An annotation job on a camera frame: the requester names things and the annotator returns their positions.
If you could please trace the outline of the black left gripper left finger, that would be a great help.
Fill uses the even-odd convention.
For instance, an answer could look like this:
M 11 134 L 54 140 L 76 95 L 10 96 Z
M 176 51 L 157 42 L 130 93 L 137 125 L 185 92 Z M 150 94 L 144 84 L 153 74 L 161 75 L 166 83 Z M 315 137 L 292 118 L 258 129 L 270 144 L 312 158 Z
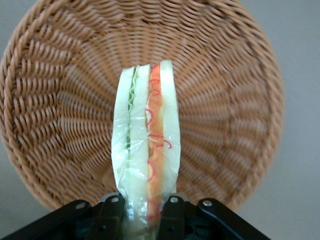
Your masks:
M 124 198 L 102 197 L 97 205 L 74 200 L 5 236 L 4 240 L 122 240 Z

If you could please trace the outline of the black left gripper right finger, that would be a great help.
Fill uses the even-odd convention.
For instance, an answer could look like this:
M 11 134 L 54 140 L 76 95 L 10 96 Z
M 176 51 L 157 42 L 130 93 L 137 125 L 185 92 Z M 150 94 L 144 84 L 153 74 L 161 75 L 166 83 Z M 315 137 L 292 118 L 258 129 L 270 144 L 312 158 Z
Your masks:
M 196 205 L 175 193 L 165 203 L 157 240 L 268 240 L 265 234 L 214 198 Z

